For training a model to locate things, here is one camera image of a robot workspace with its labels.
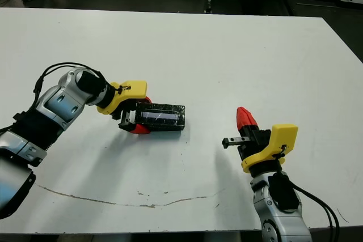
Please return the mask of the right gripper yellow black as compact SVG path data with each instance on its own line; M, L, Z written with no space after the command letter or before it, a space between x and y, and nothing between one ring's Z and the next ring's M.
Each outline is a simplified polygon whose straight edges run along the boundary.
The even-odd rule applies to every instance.
M240 136L224 138L222 145L237 146L243 171L251 175L281 171L285 156L294 149L298 127L279 124L261 130L244 107L237 108L236 119Z

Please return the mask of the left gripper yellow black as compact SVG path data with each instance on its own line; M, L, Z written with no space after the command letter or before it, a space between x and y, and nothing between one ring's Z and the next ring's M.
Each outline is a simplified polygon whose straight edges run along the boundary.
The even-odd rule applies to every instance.
M137 103L152 103L146 92L147 83L143 80L128 80L122 84L113 82L107 86L104 98L96 104L97 110L119 120L120 129L132 134L149 134L149 128L130 120L130 113L136 110Z

